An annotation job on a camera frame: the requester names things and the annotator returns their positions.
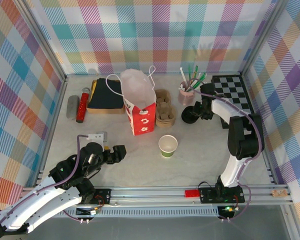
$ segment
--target pink cup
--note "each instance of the pink cup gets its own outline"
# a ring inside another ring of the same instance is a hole
[[[186,84],[183,81],[182,83],[180,83],[180,85],[182,85],[183,88],[186,88]],[[194,91],[183,91],[183,90],[179,90],[179,96],[178,96],[178,101],[179,103],[181,103],[183,106],[187,106],[193,103],[195,99],[195,92]]]

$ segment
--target gray sponge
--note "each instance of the gray sponge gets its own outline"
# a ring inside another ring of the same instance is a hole
[[[68,104],[66,106],[66,118],[76,119],[78,107],[79,107],[79,97],[77,95],[72,95],[68,99]]]

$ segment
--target green paper cup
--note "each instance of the green paper cup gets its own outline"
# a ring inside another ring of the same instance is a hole
[[[165,158],[171,157],[178,147],[178,141],[174,136],[164,135],[159,140],[159,148],[162,156]]]

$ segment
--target red cylinder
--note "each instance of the red cylinder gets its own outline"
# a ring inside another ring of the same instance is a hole
[[[84,88],[82,89],[82,95],[79,103],[78,112],[76,114],[76,122],[79,124],[82,124],[85,120],[86,110],[87,110],[87,104],[89,99],[90,89]]]

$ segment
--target checkered mat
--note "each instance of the checkered mat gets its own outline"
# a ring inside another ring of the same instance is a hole
[[[218,93],[224,94],[238,108],[249,114],[253,113],[253,108],[241,76],[214,76],[212,82]]]

